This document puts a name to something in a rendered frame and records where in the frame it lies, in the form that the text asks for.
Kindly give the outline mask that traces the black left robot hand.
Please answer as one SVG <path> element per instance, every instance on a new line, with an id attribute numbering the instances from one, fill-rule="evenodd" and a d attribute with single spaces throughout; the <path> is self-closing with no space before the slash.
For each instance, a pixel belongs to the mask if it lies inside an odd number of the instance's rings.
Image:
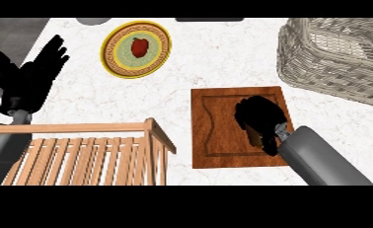
<path id="1" fill-rule="evenodd" d="M 20 67 L 0 51 L 0 113 L 12 115 L 23 110 L 34 114 L 43 107 L 53 82 L 69 59 L 59 35 L 50 39 L 34 61 Z"/>

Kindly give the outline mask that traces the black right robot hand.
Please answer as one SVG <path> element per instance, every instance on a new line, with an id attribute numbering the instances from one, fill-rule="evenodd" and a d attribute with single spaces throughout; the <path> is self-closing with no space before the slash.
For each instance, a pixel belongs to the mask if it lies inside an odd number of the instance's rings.
<path id="1" fill-rule="evenodd" d="M 245 125 L 249 125 L 258 131 L 262 137 L 261 148 L 270 156 L 276 156 L 276 126 L 287 122 L 280 107 L 264 97 L 252 96 L 236 104 L 234 119 L 243 130 Z"/>

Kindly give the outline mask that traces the brown sweet potato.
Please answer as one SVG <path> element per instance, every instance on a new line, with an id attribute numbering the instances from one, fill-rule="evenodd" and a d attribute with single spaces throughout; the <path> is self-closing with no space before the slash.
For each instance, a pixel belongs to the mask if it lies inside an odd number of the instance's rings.
<path id="1" fill-rule="evenodd" d="M 261 134 L 258 133 L 258 131 L 249 125 L 245 125 L 245 130 L 246 130 L 246 134 L 248 134 L 249 144 L 253 147 L 261 148 L 262 147 Z"/>

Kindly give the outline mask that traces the brown wooden cutting board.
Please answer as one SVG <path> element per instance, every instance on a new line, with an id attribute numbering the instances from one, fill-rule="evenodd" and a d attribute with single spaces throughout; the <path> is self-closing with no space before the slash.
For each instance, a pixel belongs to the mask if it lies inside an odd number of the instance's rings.
<path id="1" fill-rule="evenodd" d="M 236 104 L 262 96 L 292 120 L 280 86 L 208 88 L 190 90 L 192 167 L 194 169 L 277 167 L 287 163 L 249 144 L 246 131 L 236 119 Z"/>

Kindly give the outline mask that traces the grey wicker basket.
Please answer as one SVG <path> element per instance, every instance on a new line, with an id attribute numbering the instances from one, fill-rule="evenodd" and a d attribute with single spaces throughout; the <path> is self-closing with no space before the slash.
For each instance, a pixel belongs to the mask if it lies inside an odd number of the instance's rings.
<path id="1" fill-rule="evenodd" d="M 277 73 L 292 87 L 373 106 L 373 18 L 290 18 Z"/>

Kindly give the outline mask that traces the grey round object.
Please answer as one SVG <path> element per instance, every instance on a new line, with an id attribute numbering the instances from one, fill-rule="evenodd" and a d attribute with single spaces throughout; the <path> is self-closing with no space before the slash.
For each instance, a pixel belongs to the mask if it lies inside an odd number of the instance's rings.
<path id="1" fill-rule="evenodd" d="M 105 24 L 110 18 L 75 18 L 77 21 L 87 26 L 97 26 Z"/>

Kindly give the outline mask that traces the yellow patterned plate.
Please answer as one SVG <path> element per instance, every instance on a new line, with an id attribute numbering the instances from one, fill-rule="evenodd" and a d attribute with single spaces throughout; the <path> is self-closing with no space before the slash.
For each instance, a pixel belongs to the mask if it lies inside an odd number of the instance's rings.
<path id="1" fill-rule="evenodd" d="M 155 22 L 133 21 L 107 35 L 100 47 L 100 62 L 116 77 L 134 79 L 152 74 L 166 62 L 172 41 Z"/>

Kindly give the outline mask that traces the red bell pepper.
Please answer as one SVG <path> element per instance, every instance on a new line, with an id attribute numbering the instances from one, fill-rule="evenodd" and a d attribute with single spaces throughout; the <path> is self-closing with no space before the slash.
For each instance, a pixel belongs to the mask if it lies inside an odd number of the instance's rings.
<path id="1" fill-rule="evenodd" d="M 146 55 L 149 49 L 149 41 L 144 38 L 134 38 L 131 44 L 133 55 L 140 58 Z"/>

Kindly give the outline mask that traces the pale wooden slatted crate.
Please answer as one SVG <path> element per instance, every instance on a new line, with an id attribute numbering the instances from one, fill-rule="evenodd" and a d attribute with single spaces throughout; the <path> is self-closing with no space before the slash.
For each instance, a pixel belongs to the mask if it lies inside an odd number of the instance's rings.
<path id="1" fill-rule="evenodd" d="M 71 138 L 72 133 L 141 132 L 141 137 Z M 147 118 L 133 123 L 1 125 L 0 135 L 60 133 L 26 142 L 0 186 L 155 186 L 166 183 L 168 155 L 177 147 Z"/>

